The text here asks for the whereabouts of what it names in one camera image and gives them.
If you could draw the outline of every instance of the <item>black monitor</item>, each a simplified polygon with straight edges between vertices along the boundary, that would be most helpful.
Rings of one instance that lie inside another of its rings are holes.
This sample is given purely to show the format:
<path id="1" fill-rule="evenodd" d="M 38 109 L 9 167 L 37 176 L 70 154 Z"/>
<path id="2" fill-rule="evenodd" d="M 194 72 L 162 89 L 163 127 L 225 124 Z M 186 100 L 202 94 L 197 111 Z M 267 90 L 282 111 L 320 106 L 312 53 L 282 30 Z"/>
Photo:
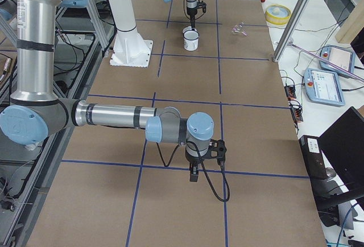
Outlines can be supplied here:
<path id="1" fill-rule="evenodd" d="M 364 209 L 364 118 L 353 107 L 349 108 L 319 138 L 318 145 L 352 195 L 338 195 L 339 204 L 356 199 Z"/>

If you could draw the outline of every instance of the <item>white stand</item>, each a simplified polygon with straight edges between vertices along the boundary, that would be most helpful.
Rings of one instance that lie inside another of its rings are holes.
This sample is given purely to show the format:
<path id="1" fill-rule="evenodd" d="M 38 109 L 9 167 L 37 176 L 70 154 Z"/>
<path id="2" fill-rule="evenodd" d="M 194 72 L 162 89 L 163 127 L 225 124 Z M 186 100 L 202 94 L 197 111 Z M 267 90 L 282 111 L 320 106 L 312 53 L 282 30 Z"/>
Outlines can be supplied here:
<path id="1" fill-rule="evenodd" d="M 131 0 L 109 2 L 118 29 L 110 65 L 148 67 L 153 41 L 138 33 Z"/>

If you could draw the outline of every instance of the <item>clear plastic object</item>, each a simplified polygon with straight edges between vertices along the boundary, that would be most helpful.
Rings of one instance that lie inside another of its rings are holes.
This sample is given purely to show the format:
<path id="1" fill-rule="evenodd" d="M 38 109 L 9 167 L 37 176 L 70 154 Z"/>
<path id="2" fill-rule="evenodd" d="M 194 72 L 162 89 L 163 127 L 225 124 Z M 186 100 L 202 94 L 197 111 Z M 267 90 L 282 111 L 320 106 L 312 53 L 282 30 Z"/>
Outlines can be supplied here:
<path id="1" fill-rule="evenodd" d="M 236 24 L 233 27 L 231 33 L 233 35 L 241 34 L 242 36 L 247 36 L 248 34 L 243 30 L 243 27 L 244 27 L 244 23 L 243 22 L 241 22 L 239 24 Z"/>

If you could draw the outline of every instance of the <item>blue tablet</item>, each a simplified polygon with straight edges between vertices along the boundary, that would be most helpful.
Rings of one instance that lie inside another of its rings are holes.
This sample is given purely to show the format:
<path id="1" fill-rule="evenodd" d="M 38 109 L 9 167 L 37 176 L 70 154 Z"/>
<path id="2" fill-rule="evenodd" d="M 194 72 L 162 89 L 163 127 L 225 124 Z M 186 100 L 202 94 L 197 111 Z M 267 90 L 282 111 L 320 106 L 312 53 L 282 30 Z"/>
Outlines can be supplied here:
<path id="1" fill-rule="evenodd" d="M 312 102 L 331 106 L 345 105 L 337 73 L 321 69 L 306 69 L 304 82 L 307 96 Z"/>
<path id="2" fill-rule="evenodd" d="M 320 56 L 327 59 L 336 66 L 350 73 L 354 73 L 355 55 L 353 54 L 353 52 L 337 46 L 328 45 L 322 48 Z M 329 71 L 337 72 L 341 76 L 350 78 L 350 75 L 331 67 L 325 62 L 320 61 L 320 67 L 321 69 L 327 69 Z"/>

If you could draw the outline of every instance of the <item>white table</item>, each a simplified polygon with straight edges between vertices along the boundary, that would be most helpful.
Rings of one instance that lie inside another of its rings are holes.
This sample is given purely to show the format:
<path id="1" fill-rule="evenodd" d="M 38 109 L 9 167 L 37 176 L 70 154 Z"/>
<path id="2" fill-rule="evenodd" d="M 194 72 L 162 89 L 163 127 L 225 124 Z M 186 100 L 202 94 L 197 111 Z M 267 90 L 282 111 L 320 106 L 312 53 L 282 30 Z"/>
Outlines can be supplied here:
<path id="1" fill-rule="evenodd" d="M 266 0 L 265 3 L 262 4 L 263 9 L 271 4 L 280 4 L 288 7 L 293 11 L 297 0 Z M 333 15 L 325 4 L 324 0 L 310 0 L 307 8 L 305 9 L 303 16 L 300 19 L 299 24 L 296 29 L 299 30 L 319 30 L 322 28 L 327 28 L 336 23 Z M 308 32 L 308 31 L 298 31 L 296 30 L 293 33 L 293 42 L 299 47 L 308 50 L 314 51 L 321 48 L 322 43 L 328 37 L 329 33 L 335 26 L 322 30 L 319 32 Z M 335 34 L 339 30 L 336 29 L 333 35 L 330 37 L 326 44 L 337 45 L 340 47 L 350 47 L 349 44 L 340 44 L 337 43 L 335 39 Z M 273 46 L 276 47 L 276 43 L 279 41 L 282 36 L 283 30 L 278 28 L 270 28 L 270 35 L 272 39 Z M 282 58 L 279 60 L 279 68 L 285 70 L 288 73 L 288 77 L 292 78 L 296 84 L 301 83 L 302 77 L 299 76 L 294 70 L 294 66 L 297 64 L 297 60 L 299 57 L 299 50 L 287 47 Z M 317 59 L 313 59 L 312 57 L 302 53 L 299 59 L 298 66 L 296 70 L 301 75 L 304 73 L 306 68 L 309 66 L 310 68 L 320 68 L 319 62 Z M 355 65 L 358 67 L 362 67 L 362 64 L 359 58 L 356 58 Z M 355 74 L 358 76 L 364 77 L 364 71 L 355 69 Z M 363 84 L 353 80 L 353 79 L 345 79 L 340 77 L 340 84 L 343 89 L 352 89 L 356 87 L 361 87 Z M 360 108 L 364 104 L 364 88 L 351 92 L 344 92 L 344 99 L 346 102 L 345 106 L 336 107 L 336 106 L 327 106 L 323 104 L 312 103 L 308 100 L 308 97 L 305 93 L 305 90 L 302 90 L 302 86 L 296 86 L 296 95 L 297 100 L 303 105 L 303 120 L 304 122 L 299 123 L 299 132 L 298 137 L 300 138 L 302 135 L 314 135 L 320 136 L 338 117 L 340 117 L 348 108 L 354 106 L 355 108 Z M 326 166 L 330 166 L 328 161 L 325 159 Z M 340 178 L 335 178 L 338 185 L 342 185 L 343 182 Z M 361 210 L 359 206 L 356 206 L 356 211 L 359 212 L 359 216 L 357 219 L 364 220 L 364 212 Z M 336 242 L 337 237 L 340 231 L 340 228 L 330 227 L 327 228 L 323 226 L 323 230 L 326 236 L 326 239 L 329 242 Z M 354 235 L 354 240 L 364 241 L 364 224 L 363 223 L 354 223 L 354 231 L 346 231 L 346 235 Z M 341 243 L 347 244 L 348 238 L 341 237 Z"/>

